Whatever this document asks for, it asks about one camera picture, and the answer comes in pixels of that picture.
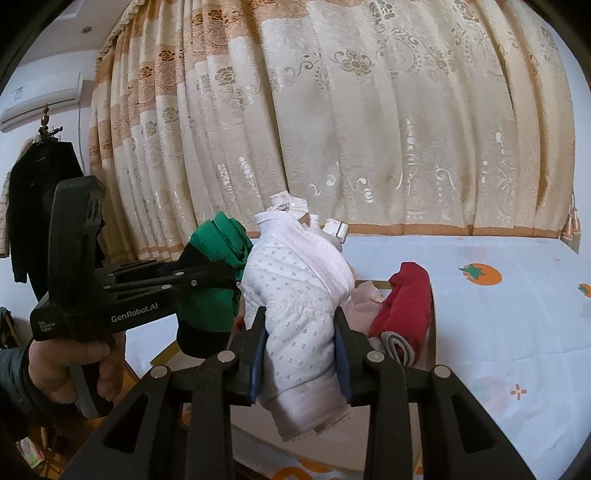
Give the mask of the person's left hand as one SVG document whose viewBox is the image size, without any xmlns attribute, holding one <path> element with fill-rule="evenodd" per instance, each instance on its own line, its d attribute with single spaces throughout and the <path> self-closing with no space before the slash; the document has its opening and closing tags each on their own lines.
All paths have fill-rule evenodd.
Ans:
<svg viewBox="0 0 591 480">
<path fill-rule="evenodd" d="M 76 365 L 99 367 L 98 395 L 108 401 L 121 391 L 126 335 L 121 332 L 109 343 L 81 343 L 69 339 L 33 340 L 29 346 L 28 374 L 35 387 L 55 403 L 72 404 L 78 396 L 69 368 Z"/>
</svg>

